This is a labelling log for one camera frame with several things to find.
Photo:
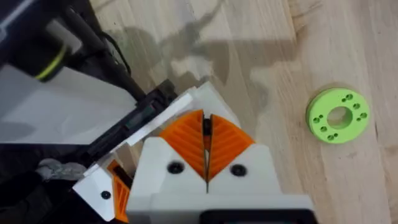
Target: green washer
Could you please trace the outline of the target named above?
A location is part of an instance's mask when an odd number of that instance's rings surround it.
[[[336,123],[328,122],[329,113],[344,107],[346,113]],[[307,124],[320,140],[342,144],[356,138],[369,121],[369,106],[360,94],[345,88],[331,88],[315,97],[307,108]]]

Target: black plastic frame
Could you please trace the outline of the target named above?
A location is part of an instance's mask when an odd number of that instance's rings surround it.
[[[306,209],[208,210],[200,215],[200,224],[237,222],[318,224],[313,212]]]

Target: hole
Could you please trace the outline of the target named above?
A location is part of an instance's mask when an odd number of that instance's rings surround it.
[[[236,177],[244,177],[248,172],[246,167],[242,164],[235,164],[231,166],[230,170],[231,173]]]
[[[104,190],[101,192],[101,197],[105,200],[111,198],[111,192],[108,192],[107,190]]]
[[[353,113],[347,107],[339,106],[328,114],[328,124],[334,129],[343,129],[353,121]]]
[[[181,174],[184,171],[184,164],[179,161],[173,161],[167,166],[167,171],[171,174]]]
[[[353,98],[354,98],[354,96],[352,94],[346,95],[346,99],[347,100],[352,100]]]

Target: black bolt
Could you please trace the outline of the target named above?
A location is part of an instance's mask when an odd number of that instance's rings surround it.
[[[108,192],[107,190],[104,190],[103,192],[101,192],[101,197],[105,200],[111,198],[111,193]]]
[[[235,164],[231,166],[231,173],[236,177],[244,177],[248,173],[248,170],[242,164]]]
[[[178,161],[173,161],[167,166],[167,171],[171,174],[181,174],[184,170],[184,164]]]

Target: white plastic panel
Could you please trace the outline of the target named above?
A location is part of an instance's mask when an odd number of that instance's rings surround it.
[[[313,205],[310,198],[306,195],[157,194],[153,195],[152,203],[150,205],[150,223],[198,223],[200,214],[209,209],[241,210],[284,208],[302,208],[313,210]]]
[[[114,218],[113,180],[105,168],[99,167],[88,177],[79,180],[73,189],[105,221]],[[111,198],[102,198],[101,192],[104,190],[111,193]]]
[[[247,169],[244,177],[230,171],[234,164]],[[272,156],[267,146],[253,144],[209,183],[209,194],[281,194]]]
[[[180,174],[170,174],[172,161],[184,164]],[[206,182],[162,138],[146,139],[132,183],[127,215],[130,222],[147,223],[153,194],[206,194]]]
[[[90,144],[135,108],[126,91],[67,67],[41,83],[0,70],[0,142]]]

